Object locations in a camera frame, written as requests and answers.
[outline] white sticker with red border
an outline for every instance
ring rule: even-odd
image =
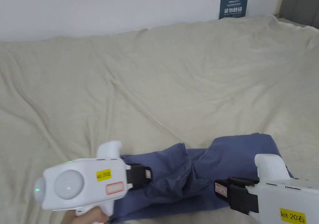
[[[227,187],[224,187],[223,185],[215,183],[215,192],[227,197]]]
[[[112,184],[106,185],[106,194],[107,195],[119,193],[122,191],[124,191],[124,183],[123,182],[112,183]]]

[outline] blue garment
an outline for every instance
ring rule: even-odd
[[[149,166],[153,180],[116,200],[111,222],[226,207],[214,194],[214,181],[230,176],[257,179],[256,154],[280,155],[270,135],[254,133],[218,137],[204,149],[178,143],[160,152],[122,156],[126,163]]]

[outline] dark blue sign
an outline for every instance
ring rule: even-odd
[[[244,17],[248,0],[221,0],[220,19]]]

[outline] yellow label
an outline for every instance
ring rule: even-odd
[[[96,179],[98,182],[111,179],[111,178],[112,178],[112,172],[110,169],[96,172]]]
[[[295,212],[287,209],[280,209],[281,220],[292,224],[307,224],[306,215],[302,212]]]

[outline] beige bedsheet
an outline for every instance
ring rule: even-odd
[[[0,44],[2,223],[59,223],[34,181],[109,140],[140,154],[268,133],[295,176],[318,178],[318,34],[267,16]],[[226,208],[131,223],[247,222]]]

